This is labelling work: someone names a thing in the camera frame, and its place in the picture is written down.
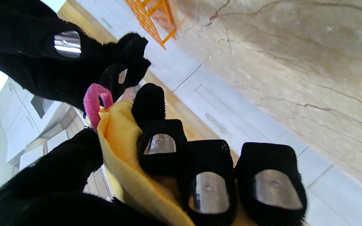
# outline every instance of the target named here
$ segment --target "white kitchen cabinet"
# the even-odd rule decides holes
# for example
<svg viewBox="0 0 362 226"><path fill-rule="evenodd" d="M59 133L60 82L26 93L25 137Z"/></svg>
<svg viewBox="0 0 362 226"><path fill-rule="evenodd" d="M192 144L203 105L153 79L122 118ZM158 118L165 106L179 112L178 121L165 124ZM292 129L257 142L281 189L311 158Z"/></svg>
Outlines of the white kitchen cabinet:
<svg viewBox="0 0 362 226"><path fill-rule="evenodd" d="M37 146L34 149L24 153L20 156L19 171L23 170L30 164L34 163L37 159L44 155L43 145Z"/></svg>
<svg viewBox="0 0 362 226"><path fill-rule="evenodd" d="M174 94L237 154L245 142L289 145L297 156L308 147L203 65Z"/></svg>
<svg viewBox="0 0 362 226"><path fill-rule="evenodd" d="M82 0L80 4L118 40L129 32L143 32L125 1Z"/></svg>
<svg viewBox="0 0 362 226"><path fill-rule="evenodd" d="M8 142L6 163L16 164L26 145L36 139L39 134L35 122L32 120L26 108L20 104L19 112L12 126L6 131L6 139Z"/></svg>
<svg viewBox="0 0 362 226"><path fill-rule="evenodd" d="M24 101L26 96L30 93L28 90L22 88L22 86L19 85L19 83L17 83L16 81L14 81L13 79L11 78L8 78L12 85L13 85L13 88L17 94L17 96L19 97L20 101Z"/></svg>
<svg viewBox="0 0 362 226"><path fill-rule="evenodd" d="M14 84L7 80L0 91L0 121L5 131L13 124L22 102L15 93Z"/></svg>
<svg viewBox="0 0 362 226"><path fill-rule="evenodd" d="M36 128L40 133L59 123L70 108L66 103L45 99L32 93L26 96L23 105L36 123Z"/></svg>

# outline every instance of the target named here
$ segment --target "pink fabric tab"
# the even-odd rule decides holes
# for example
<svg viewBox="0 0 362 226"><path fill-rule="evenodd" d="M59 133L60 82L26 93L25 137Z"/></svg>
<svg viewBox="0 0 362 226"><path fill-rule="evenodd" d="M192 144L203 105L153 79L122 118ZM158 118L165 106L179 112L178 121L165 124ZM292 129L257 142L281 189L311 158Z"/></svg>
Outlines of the pink fabric tab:
<svg viewBox="0 0 362 226"><path fill-rule="evenodd" d="M97 125L100 122L100 100L103 101L104 110L107 110L113 105L112 94L108 89L102 87L100 84L93 83L89 86L83 99L83 105L85 107L86 114L89 116L92 123L93 130L97 132Z"/></svg>

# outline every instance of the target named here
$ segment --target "orange rack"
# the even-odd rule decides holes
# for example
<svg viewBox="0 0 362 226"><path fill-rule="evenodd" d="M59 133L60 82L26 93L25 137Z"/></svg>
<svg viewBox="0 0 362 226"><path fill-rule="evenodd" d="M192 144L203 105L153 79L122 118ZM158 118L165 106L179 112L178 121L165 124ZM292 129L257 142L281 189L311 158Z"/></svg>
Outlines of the orange rack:
<svg viewBox="0 0 362 226"><path fill-rule="evenodd" d="M168 0L125 0L132 12L138 18L141 26L160 44L163 49L164 43L170 37L175 38L175 27L173 15L171 14L170 4ZM167 33L165 39L161 39L158 31L153 23L153 18Z"/></svg>

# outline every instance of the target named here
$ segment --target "marble countertop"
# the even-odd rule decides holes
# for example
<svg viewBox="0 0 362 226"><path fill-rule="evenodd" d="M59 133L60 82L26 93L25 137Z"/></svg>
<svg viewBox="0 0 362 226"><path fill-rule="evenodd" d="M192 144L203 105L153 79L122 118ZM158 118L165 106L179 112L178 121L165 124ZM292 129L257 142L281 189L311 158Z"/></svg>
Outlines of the marble countertop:
<svg viewBox="0 0 362 226"><path fill-rule="evenodd" d="M362 1L170 5L182 50L362 186Z"/></svg>

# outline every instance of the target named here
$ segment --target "yellow cloth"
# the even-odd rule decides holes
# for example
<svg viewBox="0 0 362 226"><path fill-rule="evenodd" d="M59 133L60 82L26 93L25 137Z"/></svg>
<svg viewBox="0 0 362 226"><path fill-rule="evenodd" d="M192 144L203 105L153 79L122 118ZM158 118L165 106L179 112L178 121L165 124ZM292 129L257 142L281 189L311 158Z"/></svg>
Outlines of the yellow cloth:
<svg viewBox="0 0 362 226"><path fill-rule="evenodd" d="M142 133L131 113L132 103L121 101L100 110L97 126L108 183L114 195L139 212L174 226L194 226L181 209L175 179L152 178L139 166L136 140ZM233 226L255 225L239 203Z"/></svg>

